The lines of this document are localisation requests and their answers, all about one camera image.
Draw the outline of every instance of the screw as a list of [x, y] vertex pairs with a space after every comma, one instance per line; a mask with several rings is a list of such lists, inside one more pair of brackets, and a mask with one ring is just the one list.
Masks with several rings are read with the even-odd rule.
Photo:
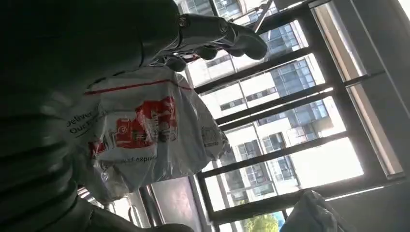
[[183, 28], [186, 27], [188, 25], [187, 19], [184, 17], [179, 18], [178, 24], [180, 27], [183, 27]]

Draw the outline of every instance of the wall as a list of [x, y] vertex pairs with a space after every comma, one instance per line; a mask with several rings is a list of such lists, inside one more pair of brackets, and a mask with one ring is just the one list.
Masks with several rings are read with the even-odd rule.
[[[397, 0], [334, 0], [367, 73], [362, 84], [403, 170], [410, 173], [410, 22]], [[358, 231], [408, 231], [408, 182], [331, 201]]]

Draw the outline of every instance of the window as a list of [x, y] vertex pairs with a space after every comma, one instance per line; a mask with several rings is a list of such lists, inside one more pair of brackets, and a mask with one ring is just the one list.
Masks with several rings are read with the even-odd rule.
[[241, 13], [237, 0], [215, 0], [218, 13], [221, 17], [230, 18]]
[[186, 0], [178, 4], [178, 9], [181, 14], [199, 14], [214, 16], [209, 0]]
[[251, 94], [249, 96], [246, 96], [246, 100], [250, 102], [250, 101], [256, 100], [258, 98], [268, 96], [269, 94], [272, 94], [272, 93], [276, 93], [276, 88], [275, 87], [268, 88], [268, 89], [265, 89], [261, 92], [257, 92], [257, 93]]
[[[243, 7], [224, 4], [236, 3]], [[218, 53], [198, 71], [212, 75], [193, 80], [233, 148], [197, 174], [209, 220], [221, 230], [247, 231], [254, 215], [270, 220], [307, 188], [333, 197], [389, 182], [308, 3], [261, 28], [266, 57]]]
[[208, 67], [208, 68], [211, 68], [211, 67], [213, 67], [213, 66], [215, 66], [215, 65], [218, 65], [218, 64], [221, 64], [221, 63], [223, 63], [223, 62], [225, 62], [225, 61], [229, 61], [231, 59], [231, 57], [229, 56], [229, 55], [224, 55], [224, 56], [222, 56], [222, 57], [220, 57], [220, 58], [217, 58], [217, 59], [214, 59], [214, 60], [212, 60], [212, 61], [210, 61], [210, 62], [207, 62], [206, 63], [206, 66]]

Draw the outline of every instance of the robotic hand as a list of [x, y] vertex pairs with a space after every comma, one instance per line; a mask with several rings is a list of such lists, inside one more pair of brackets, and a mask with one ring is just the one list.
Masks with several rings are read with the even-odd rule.
[[172, 0], [3, 1], [0, 26], [5, 232], [139, 231], [77, 197], [65, 112], [102, 77], [148, 65], [180, 71], [218, 49], [254, 59], [266, 53], [250, 29], [180, 15]]
[[178, 19], [180, 33], [175, 48], [165, 49], [151, 66], [167, 65], [176, 72], [186, 63], [199, 57], [213, 59], [218, 50], [240, 57], [246, 54], [261, 59], [267, 51], [266, 43], [251, 29], [228, 23], [223, 18], [197, 14], [183, 14]]

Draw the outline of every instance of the red logo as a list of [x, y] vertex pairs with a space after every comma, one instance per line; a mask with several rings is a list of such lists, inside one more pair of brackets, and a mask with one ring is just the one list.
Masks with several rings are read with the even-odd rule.
[[175, 100], [166, 97], [161, 101], [145, 101], [135, 109], [133, 120], [117, 120], [116, 145], [123, 148], [141, 148], [156, 142], [174, 141], [177, 138]]

